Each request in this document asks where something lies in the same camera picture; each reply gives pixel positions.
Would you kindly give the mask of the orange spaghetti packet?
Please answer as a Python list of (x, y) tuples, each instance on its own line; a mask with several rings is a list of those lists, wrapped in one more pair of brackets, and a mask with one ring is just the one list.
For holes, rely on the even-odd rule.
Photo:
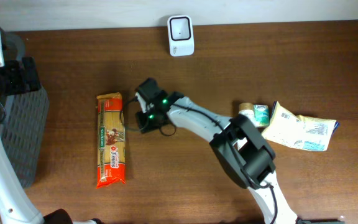
[(97, 99), (97, 184), (109, 186), (126, 181), (126, 133), (121, 123), (122, 95), (109, 93)]

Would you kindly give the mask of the yellow wiper sheet pack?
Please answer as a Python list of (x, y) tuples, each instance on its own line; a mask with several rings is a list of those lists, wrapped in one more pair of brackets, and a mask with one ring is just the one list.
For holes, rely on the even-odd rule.
[(289, 148), (323, 152), (338, 127), (339, 122), (334, 119), (295, 115), (275, 101), (270, 123), (262, 136)]

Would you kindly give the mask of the green Kleenex tissue pack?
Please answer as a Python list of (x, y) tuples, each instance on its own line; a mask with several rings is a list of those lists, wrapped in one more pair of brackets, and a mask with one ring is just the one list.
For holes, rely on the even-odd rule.
[(254, 105), (254, 119), (257, 128), (265, 128), (270, 123), (269, 107), (267, 105)]

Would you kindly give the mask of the white conditioner tube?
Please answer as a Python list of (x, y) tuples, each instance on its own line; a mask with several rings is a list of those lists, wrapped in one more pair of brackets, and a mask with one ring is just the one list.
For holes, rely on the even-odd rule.
[[(241, 103), (239, 105), (239, 114), (246, 116), (255, 126), (254, 105), (252, 103)], [(240, 150), (248, 142), (247, 138), (240, 139), (237, 142), (237, 149)]]

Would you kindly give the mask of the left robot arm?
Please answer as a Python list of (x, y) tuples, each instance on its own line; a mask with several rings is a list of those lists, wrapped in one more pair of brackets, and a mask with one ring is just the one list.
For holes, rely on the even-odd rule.
[(34, 181), (48, 106), (35, 60), (0, 27), (0, 223), (73, 223), (62, 208), (43, 215), (24, 191)]

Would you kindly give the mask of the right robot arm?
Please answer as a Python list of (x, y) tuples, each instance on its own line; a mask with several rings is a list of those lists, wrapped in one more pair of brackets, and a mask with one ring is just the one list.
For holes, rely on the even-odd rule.
[(209, 143), (229, 178), (250, 191), (265, 223), (301, 223), (279, 187), (275, 153), (249, 118), (213, 113), (182, 93), (167, 93), (153, 78), (136, 88), (135, 98), (141, 106), (136, 117), (142, 133), (168, 123), (195, 133)]

